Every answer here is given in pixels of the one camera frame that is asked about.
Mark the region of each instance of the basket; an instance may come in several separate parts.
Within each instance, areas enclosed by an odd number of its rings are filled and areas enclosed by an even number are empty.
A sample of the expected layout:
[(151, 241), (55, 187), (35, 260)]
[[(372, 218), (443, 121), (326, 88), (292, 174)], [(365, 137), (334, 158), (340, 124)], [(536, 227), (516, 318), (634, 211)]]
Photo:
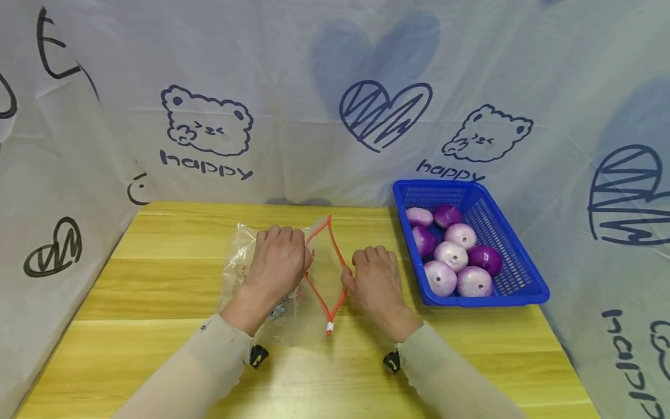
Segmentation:
[[(485, 187), (476, 182), (455, 180), (398, 180), (393, 184), (393, 195), (425, 305), (506, 307), (542, 304), (549, 299), (547, 284)], [(491, 296), (440, 297), (431, 291), (405, 210), (418, 206), (432, 211), (439, 204), (458, 207), (464, 222), (477, 234), (477, 244), (489, 245), (500, 253), (502, 270), (493, 278)], [(430, 230), (440, 241), (444, 239), (444, 230), (437, 225)]]

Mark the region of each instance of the clear plastic bag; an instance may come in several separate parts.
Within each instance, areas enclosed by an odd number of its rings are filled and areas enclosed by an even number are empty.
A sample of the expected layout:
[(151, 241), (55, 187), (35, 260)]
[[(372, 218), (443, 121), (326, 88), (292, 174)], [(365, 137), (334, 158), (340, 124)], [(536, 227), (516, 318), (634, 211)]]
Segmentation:
[[(330, 336), (334, 330), (337, 310), (346, 298), (340, 283), (345, 266), (332, 234), (331, 216), (302, 229), (307, 248), (314, 260), (298, 284), (270, 313), (256, 334), (260, 343), (268, 345), (308, 345)], [(232, 298), (247, 278), (256, 246), (256, 231), (238, 224), (223, 270), (222, 294), (217, 310)]]

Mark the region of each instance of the person's left hand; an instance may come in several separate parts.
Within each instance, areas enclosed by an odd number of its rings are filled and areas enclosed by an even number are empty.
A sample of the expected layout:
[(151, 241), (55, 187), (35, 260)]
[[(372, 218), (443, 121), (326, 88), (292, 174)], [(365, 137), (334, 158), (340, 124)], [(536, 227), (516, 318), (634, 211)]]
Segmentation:
[(272, 309), (300, 283), (311, 263), (302, 231), (277, 225), (259, 231), (249, 276), (221, 310), (221, 317), (253, 336)]

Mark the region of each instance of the peeled onion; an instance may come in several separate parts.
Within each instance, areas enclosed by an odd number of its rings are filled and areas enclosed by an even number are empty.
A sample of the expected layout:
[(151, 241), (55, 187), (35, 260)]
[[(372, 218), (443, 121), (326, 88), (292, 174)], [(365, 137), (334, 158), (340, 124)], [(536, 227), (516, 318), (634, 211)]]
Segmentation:
[(456, 289), (456, 273), (446, 263), (433, 260), (425, 264), (423, 270), (435, 295), (446, 297)]
[(469, 264), (483, 268), (491, 277), (498, 275), (503, 268), (503, 259), (491, 246), (479, 245), (468, 250)]
[(452, 224), (463, 222), (463, 215), (458, 208), (448, 204), (438, 205), (433, 210), (433, 218), (435, 219), (435, 223), (443, 229), (448, 228)]
[(477, 244), (477, 234), (475, 234), (472, 227), (467, 224), (458, 223), (451, 225), (446, 233), (444, 233), (444, 240), (451, 241), (457, 245), (462, 246), (465, 250), (471, 249)]
[(423, 225), (429, 227), (433, 223), (433, 214), (427, 209), (410, 208), (406, 211), (409, 225), (412, 227)]
[(433, 254), (438, 240), (430, 233), (428, 227), (418, 225), (412, 229), (412, 235), (422, 259)]
[(450, 241), (443, 241), (436, 248), (433, 253), (435, 260), (444, 262), (458, 272), (468, 265), (468, 252), (461, 246)]
[(466, 266), (456, 276), (456, 289), (461, 297), (488, 297), (493, 294), (491, 275), (481, 267)]

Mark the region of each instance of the wood grain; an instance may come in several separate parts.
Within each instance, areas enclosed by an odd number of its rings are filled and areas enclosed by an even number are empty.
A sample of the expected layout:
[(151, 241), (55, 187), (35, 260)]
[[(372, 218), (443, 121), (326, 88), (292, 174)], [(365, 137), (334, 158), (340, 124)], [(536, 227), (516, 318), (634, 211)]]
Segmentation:
[[(530, 417), (599, 417), (538, 307), (421, 304), (394, 210), (181, 202), (141, 209), (16, 417), (109, 418), (213, 313), (237, 223), (308, 227), (328, 214), (345, 257), (378, 244), (398, 254), (408, 304)], [(437, 417), (385, 370), (391, 348), (345, 304), (331, 338), (269, 347), (208, 417)]]

